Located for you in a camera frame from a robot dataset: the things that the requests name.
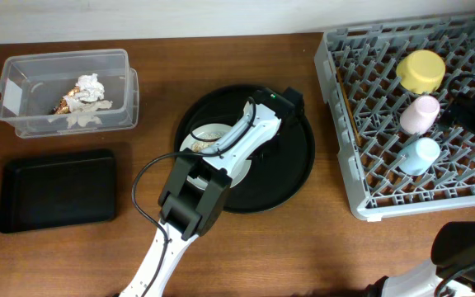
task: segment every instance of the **white plate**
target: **white plate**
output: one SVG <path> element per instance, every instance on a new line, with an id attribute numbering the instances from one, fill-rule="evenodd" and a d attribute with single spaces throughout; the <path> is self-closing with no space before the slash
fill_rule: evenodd
<path id="1" fill-rule="evenodd" d="M 198 138 L 203 138 L 203 135 L 210 134 L 210 133 L 227 133 L 232 129 L 231 126 L 229 125 L 224 125 L 224 124 L 207 124 L 207 125 L 202 125 L 201 127 L 197 128 L 194 130 L 194 135 L 195 137 Z M 191 149 L 191 147 L 194 145 L 194 143 L 198 142 L 198 140 L 195 140 L 193 137 L 191 137 L 190 134 L 186 136 L 186 138 L 182 141 L 181 148 L 179 150 L 184 150 L 186 148 Z M 247 175 L 248 171 L 251 168 L 252 161 L 251 160 L 245 160 L 243 163 L 242 169 L 239 171 L 237 174 L 236 178 L 232 180 L 232 184 L 230 187 L 236 186 L 238 183 L 240 183 L 243 178 Z M 206 186 L 208 186 L 208 182 L 202 178 L 191 178 L 188 177 L 187 180 L 197 188 L 204 190 L 206 189 Z"/>

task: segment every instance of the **transparent container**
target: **transparent container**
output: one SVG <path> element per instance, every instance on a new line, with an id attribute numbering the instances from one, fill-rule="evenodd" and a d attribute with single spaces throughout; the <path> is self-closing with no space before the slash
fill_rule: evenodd
<path id="1" fill-rule="evenodd" d="M 108 110 L 50 115 L 81 75 L 98 75 Z M 8 58 L 0 79 L 0 120 L 21 138 L 131 129 L 139 115 L 139 82 L 123 49 Z"/>

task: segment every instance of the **wood surface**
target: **wood surface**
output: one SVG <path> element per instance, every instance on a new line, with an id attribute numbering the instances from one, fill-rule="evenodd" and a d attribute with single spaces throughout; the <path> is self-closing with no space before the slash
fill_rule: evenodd
<path id="1" fill-rule="evenodd" d="M 462 12 L 475 0 L 0 1 L 0 44 L 319 32 Z"/>
<path id="2" fill-rule="evenodd" d="M 475 208 L 359 221 L 351 215 L 336 159 L 338 143 L 323 103 L 313 56 L 321 34 L 0 45 L 0 75 L 9 56 L 123 48 L 139 73 L 139 125 L 133 130 L 20 139 L 0 121 L 3 164 L 109 148 L 118 163 L 118 215 L 108 223 L 0 233 L 0 296 L 111 296 L 132 279 L 155 228 L 131 205 L 131 182 L 149 160 L 172 151 L 186 110 L 205 93 L 234 83 L 304 94 L 316 140 L 313 171 L 300 192 L 261 214 L 224 213 L 182 258 L 166 296 L 291 296 L 363 289 L 430 256 L 449 221 L 475 220 Z M 167 160 L 139 183 L 139 203 L 157 216 L 170 172 Z"/>

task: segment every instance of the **yellow cup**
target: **yellow cup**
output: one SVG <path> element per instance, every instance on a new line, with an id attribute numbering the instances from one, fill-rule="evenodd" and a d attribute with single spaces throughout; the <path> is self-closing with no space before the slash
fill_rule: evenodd
<path id="1" fill-rule="evenodd" d="M 436 53 L 421 49 L 409 54 L 397 66 L 397 76 L 408 91 L 415 94 L 431 93 L 443 82 L 444 60 Z"/>

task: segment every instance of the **wooden table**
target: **wooden table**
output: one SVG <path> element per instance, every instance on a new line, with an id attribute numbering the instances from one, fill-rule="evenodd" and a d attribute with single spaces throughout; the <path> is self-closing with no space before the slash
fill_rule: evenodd
<path id="1" fill-rule="evenodd" d="M 139 73 L 139 125 L 133 130 L 20 139 L 0 121 L 2 166 L 10 158 L 109 148 L 118 163 L 118 216 L 35 232 L 0 233 L 0 296 L 111 296 L 134 276 L 155 228 L 131 205 L 131 182 L 150 159 L 172 151 L 174 132 L 202 95 L 233 83 L 305 97 L 316 139 L 313 172 L 288 203 L 263 214 L 222 214 L 182 258 L 167 296 L 288 296 L 362 289 L 430 256 L 449 221 L 475 220 L 475 208 L 418 214 L 380 223 L 350 213 L 331 113 L 322 101 L 313 56 L 321 34 L 171 40 L 115 40 L 0 45 L 0 75 L 9 56 L 123 48 Z M 139 183 L 139 203 L 157 215 L 172 161 Z"/>

